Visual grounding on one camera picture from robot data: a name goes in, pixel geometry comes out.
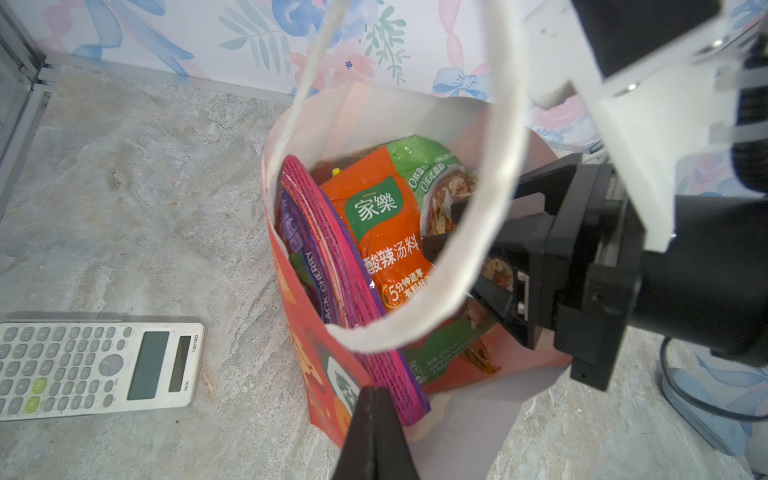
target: paper bag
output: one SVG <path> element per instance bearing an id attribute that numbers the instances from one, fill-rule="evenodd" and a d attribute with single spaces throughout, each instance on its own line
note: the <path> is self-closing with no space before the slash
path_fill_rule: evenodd
<path id="1" fill-rule="evenodd" d="M 415 134 L 445 145 L 473 170 L 482 158 L 489 107 L 474 98 L 437 98 L 368 84 L 345 84 L 306 101 L 286 152 L 298 157 L 312 172 L 321 161 L 325 164 Z M 287 116 L 288 112 L 276 122 L 262 156 L 266 219 L 283 307 L 306 386 L 310 418 L 340 447 L 360 388 L 370 385 L 371 380 L 326 331 L 275 230 L 279 184 L 275 174 L 279 168 L 275 167 L 279 166 L 266 163 L 272 157 Z M 555 160 L 538 136 L 531 137 L 529 169 Z M 554 349 L 552 335 L 542 335 L 535 351 L 520 346 L 500 326 L 493 326 L 480 341 L 484 342 L 483 355 L 492 369 L 483 372 L 466 359 L 456 357 L 448 364 L 445 375 L 425 390 L 441 392 L 471 383 L 490 383 L 436 396 L 432 412 L 406 431 L 422 478 L 484 478 L 520 405 L 548 388 L 570 361 L 570 357 Z M 545 366 L 554 368 L 509 375 Z M 473 453 L 480 445 L 482 454 Z"/>

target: leaf pattern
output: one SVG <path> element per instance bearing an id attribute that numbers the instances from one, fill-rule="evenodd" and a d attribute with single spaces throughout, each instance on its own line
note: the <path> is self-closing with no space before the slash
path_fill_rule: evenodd
<path id="1" fill-rule="evenodd" d="M 253 32 L 259 33 L 260 30 L 253 23 L 251 23 L 249 20 L 245 19 L 241 14 L 237 13 L 237 11 L 234 8 L 225 7 L 224 10 L 228 14 L 230 14 L 230 17 L 234 18 L 234 20 L 237 23 L 241 24 L 243 27 L 245 27 L 248 30 L 251 30 Z"/>
<path id="2" fill-rule="evenodd" d="M 277 49 L 277 40 L 274 35 L 270 35 L 270 51 L 272 52 L 272 62 L 277 73 L 280 73 L 280 51 Z"/>
<path id="3" fill-rule="evenodd" d="M 379 16 L 379 20 L 371 27 L 371 31 L 366 35 L 366 40 L 370 41 L 370 45 L 366 49 L 365 56 L 369 57 L 376 51 L 374 55 L 379 58 L 378 65 L 385 61 L 390 63 L 386 69 L 392 73 L 395 83 L 400 85 L 406 82 L 400 65 L 402 65 L 403 60 L 407 60 L 410 57 L 404 55 L 405 49 L 400 48 L 397 52 L 393 49 L 395 44 L 405 44 L 401 37 L 406 33 L 404 30 L 395 30 L 393 25 L 405 27 L 406 21 L 400 18 L 389 20 L 393 13 L 395 13 L 395 7 L 390 5 L 384 8 L 384 11 Z"/>
<path id="4" fill-rule="evenodd" d="M 249 18 L 257 27 L 262 28 L 264 31 L 270 29 L 270 26 L 266 24 L 259 12 L 248 2 L 248 0 L 237 0 L 237 4 L 243 9 L 245 16 Z"/>
<path id="5" fill-rule="evenodd" d="M 237 50 L 238 48 L 241 48 L 243 45 L 245 45 L 245 41 L 248 38 L 246 37 L 239 37 L 239 38 L 233 38 L 232 40 L 225 41 L 222 44 L 219 44 L 220 47 L 227 48 L 229 50 Z"/>
<path id="6" fill-rule="evenodd" d="M 283 47 L 283 64 L 286 67 L 286 73 L 288 73 L 290 71 L 290 45 L 288 45 L 288 37 L 281 35 L 280 45 Z"/>
<path id="7" fill-rule="evenodd" d="M 256 41 L 252 38 L 248 38 L 248 43 L 250 44 L 250 51 L 253 54 L 253 61 L 256 62 L 256 68 L 261 66 L 261 57 L 259 56 L 259 48 L 256 46 Z"/>
<path id="8" fill-rule="evenodd" d="M 263 62 L 268 71 L 274 68 L 277 73 L 285 71 L 289 74 L 292 67 L 290 45 L 288 45 L 288 38 L 279 27 L 270 26 L 267 23 L 267 20 L 274 22 L 274 17 L 268 15 L 265 20 L 249 0 L 235 0 L 235 2 L 243 13 L 231 7 L 224 7 L 224 11 L 230 17 L 219 17 L 219 20 L 239 37 L 220 43 L 219 46 L 228 50 L 238 50 L 247 43 L 256 68 L 260 68 Z"/>
<path id="9" fill-rule="evenodd" d="M 264 60 L 264 66 L 270 70 L 270 53 L 266 50 L 264 37 L 259 37 L 259 51 L 261 52 L 261 59 Z"/>
<path id="10" fill-rule="evenodd" d="M 239 33 L 242 36 L 248 36 L 248 34 L 243 30 L 242 28 L 235 25 L 233 22 L 227 20 L 224 17 L 219 17 L 219 20 L 221 20 L 221 23 L 225 24 L 231 31 L 234 31 L 235 33 Z"/>

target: green calculator button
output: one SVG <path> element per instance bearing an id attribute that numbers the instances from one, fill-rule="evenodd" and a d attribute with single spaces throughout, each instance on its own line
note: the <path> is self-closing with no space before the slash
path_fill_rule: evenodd
<path id="1" fill-rule="evenodd" d="M 32 393 L 43 393 L 45 390 L 45 379 L 37 379 L 32 384 Z"/>
<path id="2" fill-rule="evenodd" d="M 24 406 L 24 413 L 35 413 L 35 410 L 38 409 L 38 405 L 40 405 L 40 397 L 33 396 L 27 400 L 27 405 Z"/>

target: green logo label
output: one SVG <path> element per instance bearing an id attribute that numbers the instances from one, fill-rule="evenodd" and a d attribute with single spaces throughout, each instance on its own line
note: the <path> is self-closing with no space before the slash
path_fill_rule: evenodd
<path id="1" fill-rule="evenodd" d="M 344 367 L 326 352 L 323 352 L 323 368 L 331 382 L 333 393 L 344 402 L 349 414 L 352 415 L 360 395 L 360 387 L 357 386 L 355 380 L 346 372 Z"/>
<path id="2" fill-rule="evenodd" d="M 382 183 L 358 192 L 344 204 L 344 213 L 359 242 L 373 227 L 402 210 L 402 193 L 397 182 L 388 177 Z"/>

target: calculator display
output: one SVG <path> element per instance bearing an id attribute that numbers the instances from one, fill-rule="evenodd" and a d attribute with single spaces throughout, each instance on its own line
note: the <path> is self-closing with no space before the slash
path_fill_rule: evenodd
<path id="1" fill-rule="evenodd" d="M 153 399 L 157 394 L 169 336 L 170 332 L 144 332 L 131 387 L 128 390 L 128 400 Z"/>

